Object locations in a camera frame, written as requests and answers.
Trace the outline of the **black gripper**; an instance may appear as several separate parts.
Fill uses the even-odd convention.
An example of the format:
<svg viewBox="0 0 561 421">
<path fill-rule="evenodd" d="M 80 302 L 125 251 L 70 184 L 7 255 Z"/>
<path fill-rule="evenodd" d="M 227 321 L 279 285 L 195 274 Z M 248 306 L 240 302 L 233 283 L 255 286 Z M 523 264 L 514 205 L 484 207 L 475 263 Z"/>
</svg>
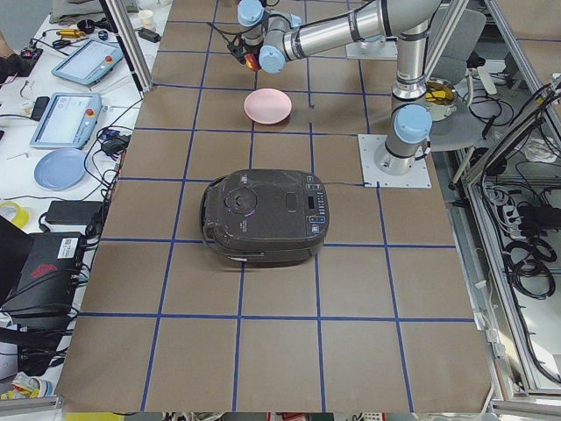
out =
<svg viewBox="0 0 561 421">
<path fill-rule="evenodd" d="M 243 47 L 243 56 L 246 56 L 247 54 L 253 54 L 255 57 L 258 57 L 260 49 L 262 47 L 262 42 L 259 42 L 255 45 L 250 45 L 247 43 L 246 39 L 243 39 L 241 46 Z"/>
</svg>

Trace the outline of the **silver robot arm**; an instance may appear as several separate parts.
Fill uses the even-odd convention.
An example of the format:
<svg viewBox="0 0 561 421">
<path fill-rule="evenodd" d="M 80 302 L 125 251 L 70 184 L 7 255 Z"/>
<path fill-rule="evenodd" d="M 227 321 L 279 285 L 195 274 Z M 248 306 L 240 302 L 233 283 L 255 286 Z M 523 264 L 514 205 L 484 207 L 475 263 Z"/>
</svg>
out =
<svg viewBox="0 0 561 421">
<path fill-rule="evenodd" d="M 235 55 L 240 61 L 255 55 L 251 68 L 273 75 L 290 61 L 351 44 L 394 39 L 391 129 L 373 158 L 380 171 L 401 176 L 422 158 L 418 150 L 429 142 L 427 81 L 463 12 L 461 7 L 449 8 L 444 29 L 431 46 L 431 22 L 441 7 L 438 1 L 367 1 L 343 14 L 304 24 L 265 1 L 241 1 L 237 9 L 241 41 Z"/>
</svg>

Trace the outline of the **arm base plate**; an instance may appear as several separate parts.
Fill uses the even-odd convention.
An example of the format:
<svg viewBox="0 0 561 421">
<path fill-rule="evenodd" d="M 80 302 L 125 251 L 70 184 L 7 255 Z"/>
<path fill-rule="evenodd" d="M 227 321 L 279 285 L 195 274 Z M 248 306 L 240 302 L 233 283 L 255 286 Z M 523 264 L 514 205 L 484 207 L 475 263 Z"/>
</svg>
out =
<svg viewBox="0 0 561 421">
<path fill-rule="evenodd" d="M 423 149 L 397 158 L 386 149 L 386 135 L 359 134 L 363 184 L 367 188 L 430 189 L 431 181 Z"/>
</svg>

